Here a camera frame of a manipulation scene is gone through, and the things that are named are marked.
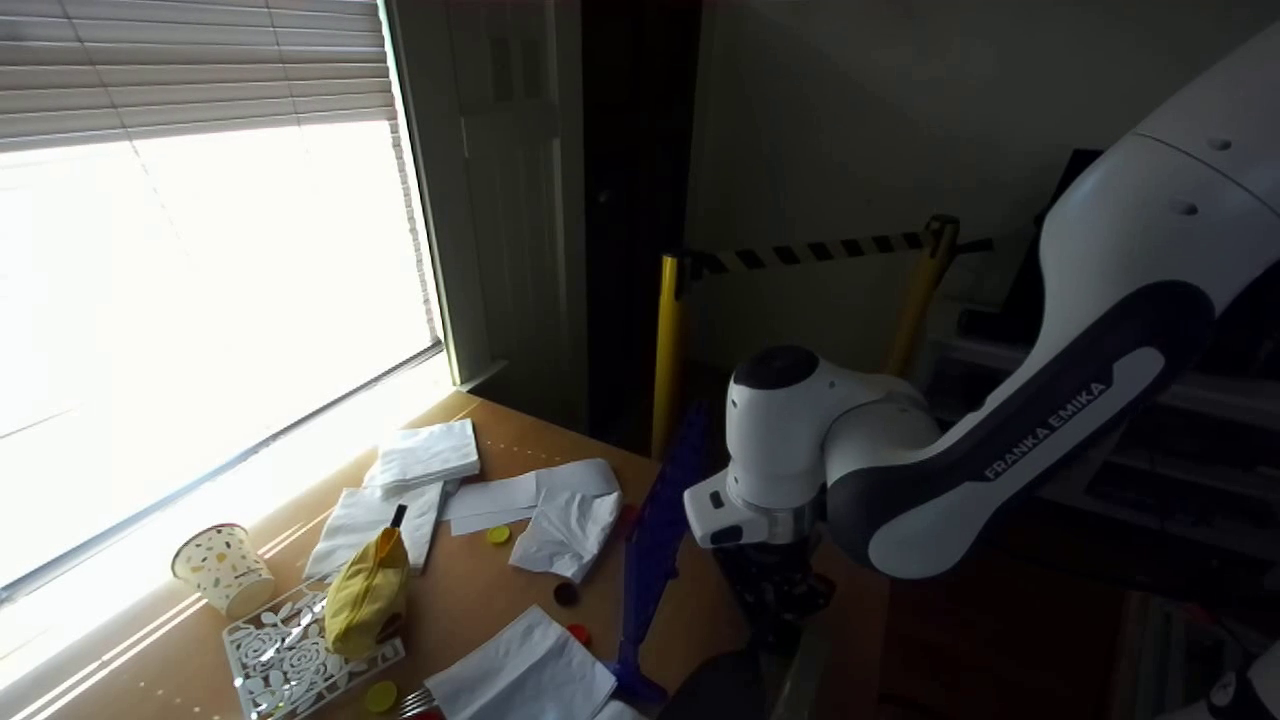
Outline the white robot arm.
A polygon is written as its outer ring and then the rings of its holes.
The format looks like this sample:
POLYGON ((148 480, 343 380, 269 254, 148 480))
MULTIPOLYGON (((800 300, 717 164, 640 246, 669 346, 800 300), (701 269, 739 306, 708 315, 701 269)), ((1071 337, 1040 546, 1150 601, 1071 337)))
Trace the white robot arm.
POLYGON ((805 346, 731 368, 726 463, 683 493, 765 648, 833 603, 812 546, 885 581, 950 573, 1063 461, 1174 384, 1280 260, 1280 29, 1262 29, 1102 147, 1040 224, 1040 327, 956 426, 885 374, 805 346))

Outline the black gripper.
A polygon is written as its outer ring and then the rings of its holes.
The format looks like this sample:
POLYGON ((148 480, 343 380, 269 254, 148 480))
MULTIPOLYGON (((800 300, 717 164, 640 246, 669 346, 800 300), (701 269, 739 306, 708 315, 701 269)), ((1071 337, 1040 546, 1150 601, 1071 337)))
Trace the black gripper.
POLYGON ((812 568, 806 539, 726 549, 722 581, 765 651, 793 651, 805 625, 837 598, 837 586, 812 568))

